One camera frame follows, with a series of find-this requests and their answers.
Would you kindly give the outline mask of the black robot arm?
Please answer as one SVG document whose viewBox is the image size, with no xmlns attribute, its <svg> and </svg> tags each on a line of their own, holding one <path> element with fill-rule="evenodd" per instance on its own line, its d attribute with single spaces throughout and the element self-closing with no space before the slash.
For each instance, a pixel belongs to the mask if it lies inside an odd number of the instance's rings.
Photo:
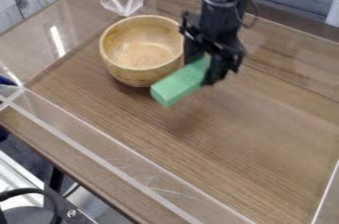
<svg viewBox="0 0 339 224">
<path fill-rule="evenodd" d="M 178 29 L 184 37 L 184 64 L 204 55 L 210 61 L 202 74 L 201 85 L 213 85 L 228 73 L 237 73 L 246 55 L 238 38 L 248 28 L 244 15 L 249 0 L 201 0 L 198 13 L 184 11 Z"/>
</svg>

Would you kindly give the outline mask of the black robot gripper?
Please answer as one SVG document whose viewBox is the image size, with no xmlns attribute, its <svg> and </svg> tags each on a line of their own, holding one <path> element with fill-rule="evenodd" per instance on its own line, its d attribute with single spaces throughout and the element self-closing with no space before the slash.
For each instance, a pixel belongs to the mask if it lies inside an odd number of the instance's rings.
<svg viewBox="0 0 339 224">
<path fill-rule="evenodd" d="M 246 2 L 214 2 L 204 0 L 201 11 L 184 11 L 180 34 L 184 37 L 184 63 L 204 54 L 210 56 L 202 84 L 213 85 L 228 72 L 237 73 L 245 57 L 245 48 L 238 39 Z"/>
</svg>

